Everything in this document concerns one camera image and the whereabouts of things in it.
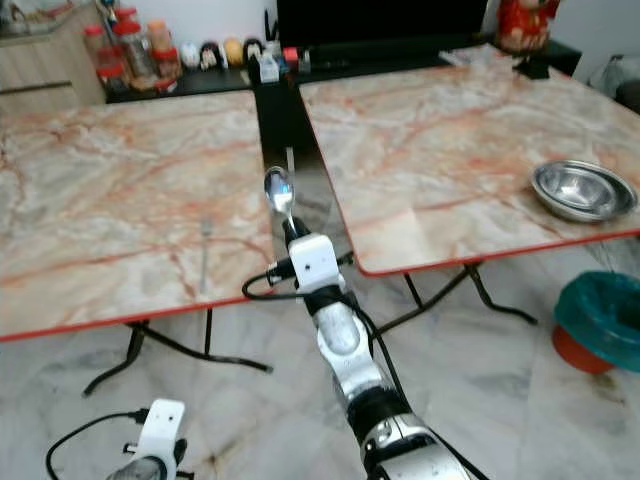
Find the steel bowl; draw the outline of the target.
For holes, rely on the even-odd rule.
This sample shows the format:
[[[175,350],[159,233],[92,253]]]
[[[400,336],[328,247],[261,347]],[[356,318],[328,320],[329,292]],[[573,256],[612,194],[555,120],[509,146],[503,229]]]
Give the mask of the steel bowl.
[[[530,180],[541,205],[564,220],[603,223],[640,209],[640,191],[596,164],[554,161],[538,166]]]

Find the red and gold statue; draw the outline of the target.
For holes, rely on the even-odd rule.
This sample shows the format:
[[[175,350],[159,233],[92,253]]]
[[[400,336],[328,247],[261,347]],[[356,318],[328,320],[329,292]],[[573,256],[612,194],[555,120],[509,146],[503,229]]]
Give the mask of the red and gold statue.
[[[495,44],[506,52],[538,52],[550,42],[550,23],[562,0],[500,0]]]

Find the black television console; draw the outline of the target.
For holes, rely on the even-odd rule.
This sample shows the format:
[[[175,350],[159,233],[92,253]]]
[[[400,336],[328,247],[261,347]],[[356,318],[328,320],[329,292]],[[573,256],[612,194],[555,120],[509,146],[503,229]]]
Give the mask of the black television console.
[[[180,77],[177,87],[172,91],[110,93],[108,104],[250,91],[255,97],[256,109],[259,111],[265,163],[284,164],[285,151],[288,148],[291,148],[296,159],[301,163],[319,163],[323,156],[320,155],[314,128],[311,127],[305,102],[300,95],[301,83],[338,81],[338,79],[375,76],[375,74],[401,72],[401,70],[443,67],[444,64],[445,61],[440,58],[428,58],[425,55],[364,60],[357,61],[351,67],[337,70],[321,70],[319,73],[302,74],[302,76],[289,74],[282,82],[268,84],[268,86],[251,84],[250,74],[244,70],[196,72]]]

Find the clear plastic bag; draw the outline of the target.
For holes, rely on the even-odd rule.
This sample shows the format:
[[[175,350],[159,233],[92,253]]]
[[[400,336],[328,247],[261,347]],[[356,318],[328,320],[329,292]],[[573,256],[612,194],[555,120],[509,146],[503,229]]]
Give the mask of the clear plastic bag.
[[[628,110],[640,114],[640,52],[614,55],[586,84]]]

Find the steel spoon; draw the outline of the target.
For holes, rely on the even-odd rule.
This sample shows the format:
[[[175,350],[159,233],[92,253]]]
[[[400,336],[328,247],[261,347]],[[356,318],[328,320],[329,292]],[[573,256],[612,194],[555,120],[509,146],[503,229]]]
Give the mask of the steel spoon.
[[[271,210],[280,216],[293,216],[294,189],[291,177],[282,166],[270,166],[264,177],[264,191]]]

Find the large clear jar red lid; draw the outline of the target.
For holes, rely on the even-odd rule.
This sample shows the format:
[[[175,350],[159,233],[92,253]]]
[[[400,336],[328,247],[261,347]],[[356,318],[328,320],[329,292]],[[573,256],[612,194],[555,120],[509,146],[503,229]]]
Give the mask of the large clear jar red lid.
[[[151,63],[145,32],[136,20],[119,20],[111,28],[122,46],[122,55],[132,70],[134,81],[152,84],[156,79],[156,70]]]

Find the small black box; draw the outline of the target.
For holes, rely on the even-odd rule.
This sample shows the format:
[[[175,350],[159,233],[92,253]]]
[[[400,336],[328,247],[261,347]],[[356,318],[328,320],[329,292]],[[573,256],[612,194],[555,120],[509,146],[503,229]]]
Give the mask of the small black box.
[[[543,56],[527,56],[517,63],[513,69],[531,81],[545,81],[550,78],[549,63]]]

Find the printed paper leaflet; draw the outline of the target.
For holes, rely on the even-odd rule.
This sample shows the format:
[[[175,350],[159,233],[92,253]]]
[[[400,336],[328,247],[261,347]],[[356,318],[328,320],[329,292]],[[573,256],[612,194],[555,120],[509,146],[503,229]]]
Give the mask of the printed paper leaflet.
[[[493,45],[483,44],[438,52],[440,59],[452,67],[511,68],[517,63],[511,55]]]

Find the black folding table leg frame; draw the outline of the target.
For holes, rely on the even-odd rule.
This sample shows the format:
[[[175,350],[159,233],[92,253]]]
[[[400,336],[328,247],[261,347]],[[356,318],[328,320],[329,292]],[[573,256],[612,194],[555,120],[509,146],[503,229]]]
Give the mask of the black folding table leg frame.
[[[430,311],[431,308],[434,308],[440,301],[444,300],[448,294],[451,294],[454,289],[463,282],[463,280],[470,280],[471,284],[474,285],[475,292],[479,294],[480,301],[483,302],[483,305],[486,308],[489,308],[490,311],[498,312],[498,314],[520,317],[520,319],[526,321],[527,324],[534,326],[538,325],[539,321],[536,320],[534,316],[527,314],[527,312],[520,310],[520,308],[498,305],[498,303],[493,300],[488,288],[486,288],[483,276],[481,276],[481,265],[483,265],[483,262],[467,262],[467,264],[463,265],[456,275],[453,275],[438,292],[429,298],[424,298],[424,296],[422,296],[419,288],[417,288],[415,282],[413,282],[413,276],[410,273],[403,274],[404,284],[407,285],[408,291],[410,291],[416,308],[408,311],[407,314],[403,314],[396,317],[394,320],[390,320],[387,324],[378,326],[378,328],[374,330],[375,337],[381,337],[381,335],[389,333],[390,330],[398,328],[399,325],[406,324],[408,321],[416,319],[416,317],[419,317],[422,314],[426,314],[426,312]]]
[[[188,346],[178,335],[170,335],[157,329],[154,326],[154,317],[142,317],[141,320],[128,321],[123,323],[123,328],[129,332],[127,343],[123,352],[122,360],[109,369],[100,372],[81,392],[83,398],[90,398],[102,384],[108,383],[115,376],[122,374],[129,367],[132,367],[145,352],[148,342],[156,344],[161,351],[173,352],[180,357],[192,358],[198,362],[214,365],[230,365],[251,369],[262,374],[270,375],[275,371],[274,367],[256,358],[244,357],[241,355],[221,355],[212,351],[212,340],[215,333],[215,315],[212,308],[205,308],[201,314],[201,338],[198,349],[195,346]]]

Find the small jar red lid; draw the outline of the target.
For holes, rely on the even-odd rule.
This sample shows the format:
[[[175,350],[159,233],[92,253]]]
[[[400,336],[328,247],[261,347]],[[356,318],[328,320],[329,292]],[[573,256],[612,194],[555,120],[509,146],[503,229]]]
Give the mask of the small jar red lid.
[[[163,81],[173,81],[183,72],[177,47],[152,50],[152,59],[155,61],[157,77]]]
[[[127,69],[122,61],[106,61],[95,70],[105,93],[120,93],[128,90]]]

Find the black television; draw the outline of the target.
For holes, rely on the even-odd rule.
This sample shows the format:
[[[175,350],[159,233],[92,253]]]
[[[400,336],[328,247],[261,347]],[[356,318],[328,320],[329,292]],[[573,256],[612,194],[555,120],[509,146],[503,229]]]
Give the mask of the black television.
[[[389,38],[470,35],[489,0],[276,0],[285,46],[352,44]]]

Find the red bin with teal bag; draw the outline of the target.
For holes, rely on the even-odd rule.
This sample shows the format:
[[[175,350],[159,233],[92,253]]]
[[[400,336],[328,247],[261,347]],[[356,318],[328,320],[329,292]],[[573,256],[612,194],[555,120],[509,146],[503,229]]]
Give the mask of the red bin with teal bag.
[[[568,366],[599,375],[640,374],[640,276],[585,271],[559,293],[554,351]]]

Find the yellow round figurine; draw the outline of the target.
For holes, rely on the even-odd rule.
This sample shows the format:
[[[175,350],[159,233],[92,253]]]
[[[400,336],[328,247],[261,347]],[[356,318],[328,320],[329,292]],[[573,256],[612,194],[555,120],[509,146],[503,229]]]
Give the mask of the yellow round figurine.
[[[229,68],[239,68],[244,64],[244,45],[241,38],[229,37],[223,45]]]

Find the small white carton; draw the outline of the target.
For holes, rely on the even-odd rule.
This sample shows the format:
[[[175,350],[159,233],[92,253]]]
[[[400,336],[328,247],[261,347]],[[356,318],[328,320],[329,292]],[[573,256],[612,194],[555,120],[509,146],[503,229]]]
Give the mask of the small white carton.
[[[280,81],[280,65],[276,56],[271,52],[261,52],[257,55],[259,64],[259,82],[261,84],[273,84]]]

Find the orange-filled clear jar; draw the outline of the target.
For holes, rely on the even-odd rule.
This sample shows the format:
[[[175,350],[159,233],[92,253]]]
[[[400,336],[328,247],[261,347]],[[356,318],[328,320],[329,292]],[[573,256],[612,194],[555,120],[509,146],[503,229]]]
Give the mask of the orange-filled clear jar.
[[[147,23],[148,47],[152,52],[173,50],[172,32],[165,20],[150,20]]]

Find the light wooden cabinet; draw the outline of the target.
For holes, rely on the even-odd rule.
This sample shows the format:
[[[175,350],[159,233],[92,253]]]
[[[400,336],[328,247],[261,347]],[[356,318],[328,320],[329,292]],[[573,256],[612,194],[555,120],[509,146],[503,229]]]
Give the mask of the light wooden cabinet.
[[[1,37],[0,113],[104,105],[106,95],[83,41],[83,29],[100,20],[96,6],[77,6],[47,33]]]

